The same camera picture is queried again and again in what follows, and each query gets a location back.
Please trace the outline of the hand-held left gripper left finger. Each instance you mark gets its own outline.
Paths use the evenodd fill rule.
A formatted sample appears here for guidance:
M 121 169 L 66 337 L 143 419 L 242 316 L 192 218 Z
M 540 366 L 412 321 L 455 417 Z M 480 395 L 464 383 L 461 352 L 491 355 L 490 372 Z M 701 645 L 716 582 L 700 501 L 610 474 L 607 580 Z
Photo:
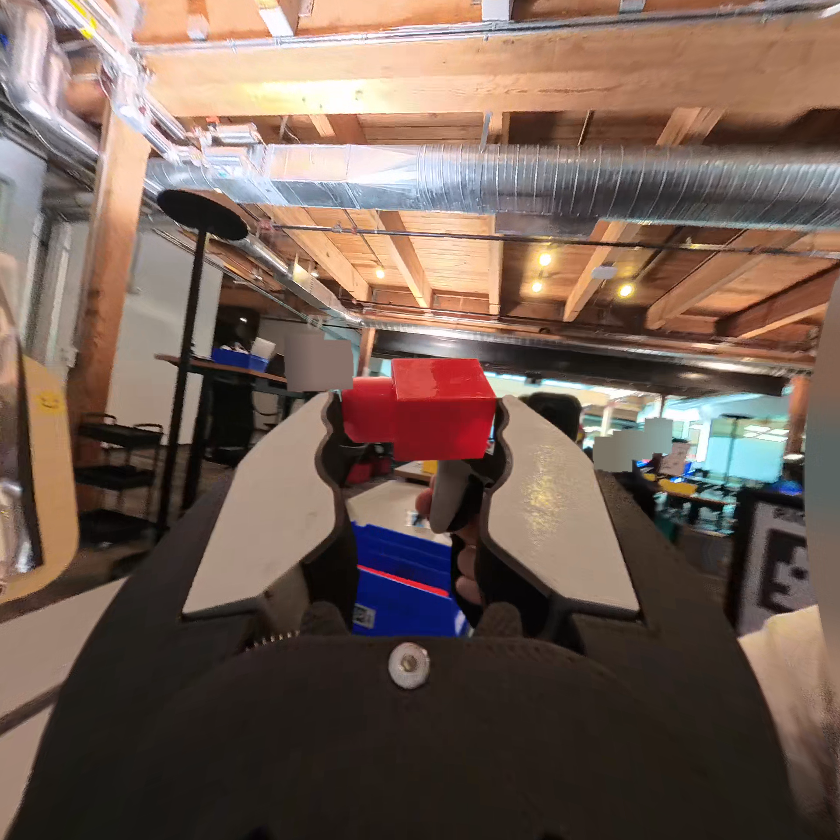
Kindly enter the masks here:
M 332 604 L 351 628 L 358 568 L 342 492 L 340 397 L 314 396 L 236 468 L 183 605 L 188 618 L 255 613 L 298 630 L 310 604 Z

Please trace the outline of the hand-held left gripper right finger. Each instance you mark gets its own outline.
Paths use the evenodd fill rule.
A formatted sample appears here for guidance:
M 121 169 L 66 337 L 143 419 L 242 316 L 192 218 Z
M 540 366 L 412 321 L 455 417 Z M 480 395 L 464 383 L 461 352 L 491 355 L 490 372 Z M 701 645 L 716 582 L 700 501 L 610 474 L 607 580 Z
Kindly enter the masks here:
M 499 400 L 500 475 L 480 513 L 478 586 L 486 603 L 537 601 L 633 621 L 634 583 L 591 461 L 514 396 Z

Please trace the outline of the red plastic block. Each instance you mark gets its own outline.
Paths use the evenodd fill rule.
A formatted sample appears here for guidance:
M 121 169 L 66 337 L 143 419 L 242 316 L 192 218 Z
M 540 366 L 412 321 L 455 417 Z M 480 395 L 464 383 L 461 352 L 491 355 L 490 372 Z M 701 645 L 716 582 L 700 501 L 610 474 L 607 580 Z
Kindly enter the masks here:
M 396 359 L 389 377 L 355 377 L 341 392 L 344 432 L 391 445 L 398 460 L 479 459 L 497 410 L 480 362 Z

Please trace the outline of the blue plastic bin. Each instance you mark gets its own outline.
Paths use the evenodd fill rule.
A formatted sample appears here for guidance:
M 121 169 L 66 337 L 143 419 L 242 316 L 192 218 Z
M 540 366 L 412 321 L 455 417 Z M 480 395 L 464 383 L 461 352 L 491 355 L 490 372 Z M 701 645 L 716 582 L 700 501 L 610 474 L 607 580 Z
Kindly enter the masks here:
M 359 572 L 354 635 L 467 635 L 466 617 L 452 592 L 449 538 L 425 528 L 406 533 L 359 523 L 353 534 Z

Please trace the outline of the person's right hand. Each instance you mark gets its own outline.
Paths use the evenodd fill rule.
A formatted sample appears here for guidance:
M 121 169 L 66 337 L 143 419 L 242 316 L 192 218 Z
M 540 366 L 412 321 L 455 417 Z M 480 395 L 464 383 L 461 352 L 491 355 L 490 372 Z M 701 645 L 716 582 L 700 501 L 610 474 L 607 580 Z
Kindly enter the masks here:
M 433 504 L 435 480 L 429 487 L 422 490 L 416 497 L 416 512 L 421 517 L 429 520 Z M 469 604 L 482 606 L 482 594 L 476 580 L 476 557 L 477 546 L 480 536 L 479 517 L 475 515 L 460 530 L 454 532 L 453 545 L 460 541 L 462 547 L 457 551 L 455 558 L 455 592 Z

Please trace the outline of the wooden side table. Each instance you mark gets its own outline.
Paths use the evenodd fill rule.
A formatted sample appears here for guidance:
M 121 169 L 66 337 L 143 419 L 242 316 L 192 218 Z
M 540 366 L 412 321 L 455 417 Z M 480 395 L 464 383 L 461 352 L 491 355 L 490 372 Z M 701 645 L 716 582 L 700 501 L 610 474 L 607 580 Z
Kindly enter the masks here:
M 291 400 L 299 398 L 299 394 L 289 392 L 286 379 L 276 374 L 219 364 L 195 356 L 187 366 L 181 364 L 177 355 L 157 354 L 155 359 L 175 367 L 171 414 L 164 428 L 166 452 L 155 521 L 156 536 L 161 538 L 169 527 L 188 376 L 198 375 L 202 382 L 186 458 L 181 512 L 190 508 L 197 497 L 205 461 L 232 469 L 247 455 L 256 434 L 253 394 L 274 396 L 279 409 L 287 408 Z

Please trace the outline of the black shelf cart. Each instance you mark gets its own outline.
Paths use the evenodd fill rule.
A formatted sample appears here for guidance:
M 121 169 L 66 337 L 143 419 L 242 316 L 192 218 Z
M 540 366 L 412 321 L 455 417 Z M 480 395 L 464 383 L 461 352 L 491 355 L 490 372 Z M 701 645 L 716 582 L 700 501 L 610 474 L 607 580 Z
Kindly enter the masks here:
M 84 413 L 78 426 L 79 441 L 98 446 L 95 463 L 77 463 L 78 487 L 115 496 L 113 504 L 79 514 L 82 545 L 107 548 L 147 536 L 154 487 L 161 461 L 164 427 L 158 423 L 122 424 L 108 413 Z

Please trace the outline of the small blue storage bin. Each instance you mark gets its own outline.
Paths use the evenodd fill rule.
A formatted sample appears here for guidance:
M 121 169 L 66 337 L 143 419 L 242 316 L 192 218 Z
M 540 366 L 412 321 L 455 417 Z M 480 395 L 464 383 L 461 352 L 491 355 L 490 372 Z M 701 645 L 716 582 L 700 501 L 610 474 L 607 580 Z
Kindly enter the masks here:
M 258 355 L 225 347 L 214 348 L 211 352 L 211 361 L 225 367 L 257 373 L 266 372 L 269 363 L 268 359 Z

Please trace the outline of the black printed tag board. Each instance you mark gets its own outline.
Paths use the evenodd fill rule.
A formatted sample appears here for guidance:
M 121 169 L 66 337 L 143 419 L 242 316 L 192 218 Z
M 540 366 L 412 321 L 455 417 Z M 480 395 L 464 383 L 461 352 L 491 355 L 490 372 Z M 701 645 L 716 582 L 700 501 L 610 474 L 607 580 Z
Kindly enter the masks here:
M 741 489 L 731 534 L 724 613 L 737 636 L 816 604 L 802 496 Z

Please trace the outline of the black floor lamp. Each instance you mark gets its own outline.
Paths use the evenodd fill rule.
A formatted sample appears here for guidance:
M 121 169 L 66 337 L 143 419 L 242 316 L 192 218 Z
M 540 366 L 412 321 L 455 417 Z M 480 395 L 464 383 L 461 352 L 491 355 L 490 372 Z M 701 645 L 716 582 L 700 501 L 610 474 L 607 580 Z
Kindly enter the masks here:
M 168 189 L 157 197 L 162 212 L 171 220 L 196 232 L 192 259 L 192 274 L 187 293 L 182 342 L 176 365 L 175 389 L 171 406 L 171 419 L 167 435 L 167 448 L 161 479 L 159 509 L 155 522 L 155 537 L 162 539 L 168 526 L 172 499 L 172 481 L 179 450 L 187 376 L 193 356 L 193 336 L 200 298 L 203 262 L 208 236 L 224 242 L 238 242 L 248 235 L 246 222 L 232 209 L 213 198 L 185 190 Z

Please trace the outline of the person's white shirt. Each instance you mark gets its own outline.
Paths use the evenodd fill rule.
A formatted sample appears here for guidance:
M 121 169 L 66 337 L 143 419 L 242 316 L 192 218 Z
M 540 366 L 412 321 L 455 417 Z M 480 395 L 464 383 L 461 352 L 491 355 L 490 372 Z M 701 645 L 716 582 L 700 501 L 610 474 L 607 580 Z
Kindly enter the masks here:
M 818 605 L 739 639 L 770 711 L 794 804 L 814 838 L 839 838 L 839 699 Z

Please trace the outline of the beige rounded frame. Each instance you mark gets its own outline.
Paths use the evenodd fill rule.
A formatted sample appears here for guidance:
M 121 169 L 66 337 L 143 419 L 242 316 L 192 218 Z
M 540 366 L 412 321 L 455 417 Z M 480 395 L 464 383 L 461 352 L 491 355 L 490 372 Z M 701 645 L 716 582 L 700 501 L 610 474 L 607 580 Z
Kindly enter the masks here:
M 1 603 L 45 588 L 79 544 L 67 401 L 60 381 L 27 357 L 6 295 L 16 260 L 1 257 Z

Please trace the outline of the silver ventilation duct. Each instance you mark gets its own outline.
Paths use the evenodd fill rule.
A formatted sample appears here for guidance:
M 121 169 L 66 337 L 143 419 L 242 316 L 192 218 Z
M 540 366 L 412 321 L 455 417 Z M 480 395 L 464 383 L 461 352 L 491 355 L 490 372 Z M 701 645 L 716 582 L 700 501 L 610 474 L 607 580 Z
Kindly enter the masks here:
M 838 230 L 838 153 L 697 146 L 271 144 L 148 163 L 160 189 L 238 204 L 572 223 Z

